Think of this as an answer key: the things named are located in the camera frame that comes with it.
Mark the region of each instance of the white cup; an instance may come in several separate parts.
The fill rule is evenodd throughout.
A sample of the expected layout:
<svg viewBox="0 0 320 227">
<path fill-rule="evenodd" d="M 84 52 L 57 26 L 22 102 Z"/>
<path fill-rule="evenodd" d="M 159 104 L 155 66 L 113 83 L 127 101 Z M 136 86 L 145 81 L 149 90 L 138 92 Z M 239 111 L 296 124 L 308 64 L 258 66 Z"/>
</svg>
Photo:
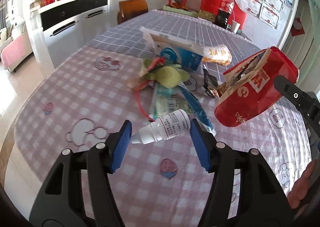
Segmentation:
<svg viewBox="0 0 320 227">
<path fill-rule="evenodd" d="M 238 22 L 232 21 L 231 31 L 234 32 L 234 33 L 237 33 L 240 25 L 241 24 L 239 24 Z"/>
</svg>

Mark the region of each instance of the door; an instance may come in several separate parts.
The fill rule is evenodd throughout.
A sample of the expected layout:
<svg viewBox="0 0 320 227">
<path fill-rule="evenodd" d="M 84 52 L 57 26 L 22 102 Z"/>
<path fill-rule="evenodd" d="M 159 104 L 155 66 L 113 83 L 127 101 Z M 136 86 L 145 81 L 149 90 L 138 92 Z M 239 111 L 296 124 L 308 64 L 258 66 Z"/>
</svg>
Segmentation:
<svg viewBox="0 0 320 227">
<path fill-rule="evenodd" d="M 305 34 L 292 37 L 290 33 L 282 50 L 296 67 L 300 68 L 308 55 L 314 36 L 310 7 L 306 0 L 299 0 L 296 18 L 301 19 Z"/>
<path fill-rule="evenodd" d="M 85 45 L 81 14 L 47 29 L 44 31 L 44 38 L 53 66 L 57 68 L 63 61 Z"/>
<path fill-rule="evenodd" d="M 108 6 L 102 6 L 81 14 L 85 44 L 88 44 L 98 34 L 103 34 L 108 28 Z"/>
</svg>

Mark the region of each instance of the cola bottle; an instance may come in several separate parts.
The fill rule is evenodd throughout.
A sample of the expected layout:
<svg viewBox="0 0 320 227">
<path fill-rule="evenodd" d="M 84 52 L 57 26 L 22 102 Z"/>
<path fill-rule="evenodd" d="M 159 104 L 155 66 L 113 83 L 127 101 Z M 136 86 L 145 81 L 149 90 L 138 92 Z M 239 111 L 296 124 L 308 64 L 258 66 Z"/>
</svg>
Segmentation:
<svg viewBox="0 0 320 227">
<path fill-rule="evenodd" d="M 221 0 L 215 24 L 224 29 L 228 26 L 228 19 L 235 6 L 234 0 Z"/>
</svg>

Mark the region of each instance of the red bag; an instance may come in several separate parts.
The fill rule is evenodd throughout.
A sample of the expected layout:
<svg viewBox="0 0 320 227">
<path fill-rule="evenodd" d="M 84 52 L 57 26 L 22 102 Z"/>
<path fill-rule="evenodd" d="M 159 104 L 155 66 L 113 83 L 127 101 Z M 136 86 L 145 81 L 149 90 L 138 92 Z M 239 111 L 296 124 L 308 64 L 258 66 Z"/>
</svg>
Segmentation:
<svg viewBox="0 0 320 227">
<path fill-rule="evenodd" d="M 262 50 L 223 73 L 221 97 L 214 114 L 219 122 L 236 127 L 263 113 L 281 98 L 273 79 L 282 75 L 296 83 L 299 70 L 278 48 Z"/>
</svg>

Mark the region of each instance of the curtain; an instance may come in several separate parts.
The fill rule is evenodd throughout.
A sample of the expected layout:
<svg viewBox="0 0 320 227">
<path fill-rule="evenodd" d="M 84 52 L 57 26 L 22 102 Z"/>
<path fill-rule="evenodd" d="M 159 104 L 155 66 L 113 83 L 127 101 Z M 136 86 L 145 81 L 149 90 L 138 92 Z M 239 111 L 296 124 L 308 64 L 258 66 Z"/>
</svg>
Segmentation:
<svg viewBox="0 0 320 227">
<path fill-rule="evenodd" d="M 8 0 L 0 1 L 0 29 L 3 29 L 6 27 L 5 17 L 8 14 L 7 3 L 8 3 Z"/>
<path fill-rule="evenodd" d="M 311 74 L 311 71 L 315 69 L 317 64 L 316 59 L 320 57 L 320 0 L 308 0 L 311 19 L 312 19 L 312 28 L 314 33 L 314 48 L 311 48 L 312 53 L 308 54 L 302 66 L 300 67 L 300 77 L 298 81 L 298 86 L 303 84 L 304 79 L 309 81 L 306 76 Z"/>
</svg>

